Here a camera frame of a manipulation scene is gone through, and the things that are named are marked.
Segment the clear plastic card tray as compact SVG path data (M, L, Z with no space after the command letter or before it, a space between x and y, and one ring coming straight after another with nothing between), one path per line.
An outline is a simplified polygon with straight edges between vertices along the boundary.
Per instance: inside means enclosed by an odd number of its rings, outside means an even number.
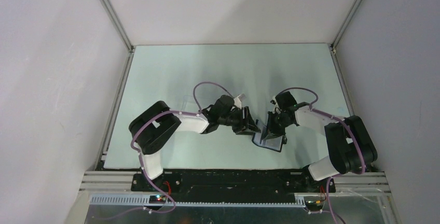
M182 111L191 112L191 113L197 113L199 111L199 107L196 101L194 100L193 96L185 95L183 97Z

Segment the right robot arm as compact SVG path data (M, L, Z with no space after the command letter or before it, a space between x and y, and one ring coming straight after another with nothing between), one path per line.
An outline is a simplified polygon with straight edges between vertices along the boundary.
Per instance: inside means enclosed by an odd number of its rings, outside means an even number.
M252 142L261 148L281 152L286 144L286 129L300 126L314 130L326 139L328 156L306 167L302 186L309 192L317 191L323 179L346 173L363 174L367 166L377 160L376 147L364 125L356 115L338 117L314 107L311 103L297 102L287 88L275 95L268 112L267 123L257 120L261 129L253 135Z

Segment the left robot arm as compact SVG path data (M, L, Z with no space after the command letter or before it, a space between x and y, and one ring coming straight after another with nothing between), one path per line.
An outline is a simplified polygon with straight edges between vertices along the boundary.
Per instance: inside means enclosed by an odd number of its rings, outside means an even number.
M209 134L220 125L231 127L236 135L254 135L261 129L247 106L238 97L222 95L214 104L196 113L172 110L164 101L157 101L129 124L130 146L139 157L144 185L151 191L163 187L161 149L176 132Z

